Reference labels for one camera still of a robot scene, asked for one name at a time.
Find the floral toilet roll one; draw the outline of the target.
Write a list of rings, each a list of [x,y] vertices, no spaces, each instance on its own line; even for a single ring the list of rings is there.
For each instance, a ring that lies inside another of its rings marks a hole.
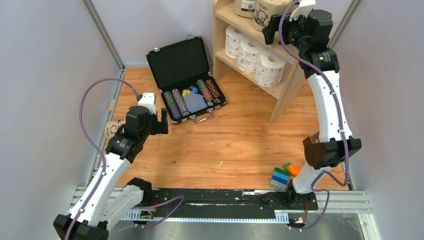
[[[251,37],[246,37],[240,42],[237,58],[238,67],[248,73],[254,73],[259,62],[260,54],[266,47]]]

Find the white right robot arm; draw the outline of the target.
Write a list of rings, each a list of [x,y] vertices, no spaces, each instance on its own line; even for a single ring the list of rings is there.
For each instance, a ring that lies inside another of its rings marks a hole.
[[[314,96],[319,131],[303,141],[306,164],[288,185],[286,204],[298,209],[306,201],[305,194],[313,191],[316,183],[340,163],[346,162],[362,147],[354,138],[343,110],[340,94],[340,66],[338,56],[329,48],[333,27],[332,14],[312,9],[298,16],[274,14],[262,33],[266,45],[280,35],[281,45],[292,45]]]

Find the brown roll labelled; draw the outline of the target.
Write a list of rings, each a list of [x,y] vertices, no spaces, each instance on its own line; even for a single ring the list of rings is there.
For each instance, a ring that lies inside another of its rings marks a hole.
[[[241,17],[252,19],[255,13],[256,0],[235,0],[234,12]]]

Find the floral toilet roll two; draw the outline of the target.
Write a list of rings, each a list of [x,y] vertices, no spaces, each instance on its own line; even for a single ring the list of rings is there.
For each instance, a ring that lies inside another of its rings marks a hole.
[[[272,49],[266,49],[259,56],[255,81],[262,87],[276,87],[282,78],[287,60]]]

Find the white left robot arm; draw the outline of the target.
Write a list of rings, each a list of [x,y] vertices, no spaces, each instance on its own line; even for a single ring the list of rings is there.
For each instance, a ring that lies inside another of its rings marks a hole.
[[[92,182],[66,215],[58,214],[53,226],[61,240],[106,240],[116,223],[131,208],[149,206],[152,184],[135,177],[112,201],[108,201],[117,182],[134,162],[150,135],[167,134],[168,111],[157,113],[145,106],[132,106],[125,123],[109,140],[102,163]]]

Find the floral toilet roll three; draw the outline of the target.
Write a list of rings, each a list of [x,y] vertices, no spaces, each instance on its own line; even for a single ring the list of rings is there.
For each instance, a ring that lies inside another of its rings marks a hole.
[[[225,30],[225,53],[231,58],[238,58],[241,41],[246,37],[246,35],[234,27],[233,25],[228,25]]]

